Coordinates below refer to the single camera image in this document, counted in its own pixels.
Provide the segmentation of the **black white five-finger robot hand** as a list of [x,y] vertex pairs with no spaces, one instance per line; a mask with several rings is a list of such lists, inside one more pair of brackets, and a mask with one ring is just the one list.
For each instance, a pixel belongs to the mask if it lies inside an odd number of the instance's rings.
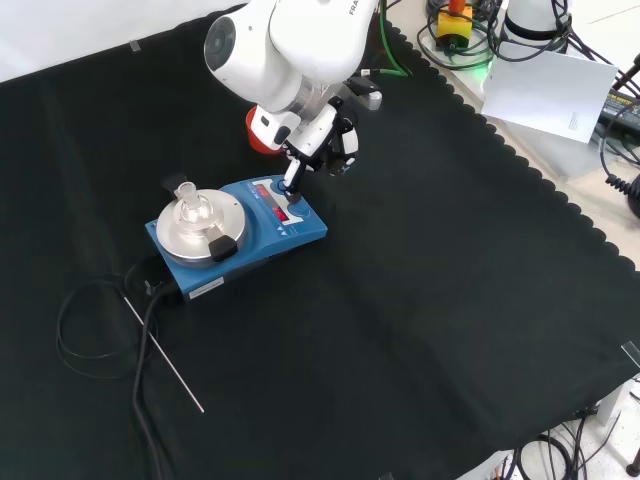
[[356,161],[358,150],[354,121],[346,114],[344,100],[333,97],[300,134],[292,134],[285,141],[284,152],[290,163],[280,190],[290,204],[297,203],[307,171],[325,168],[332,176],[342,175]]

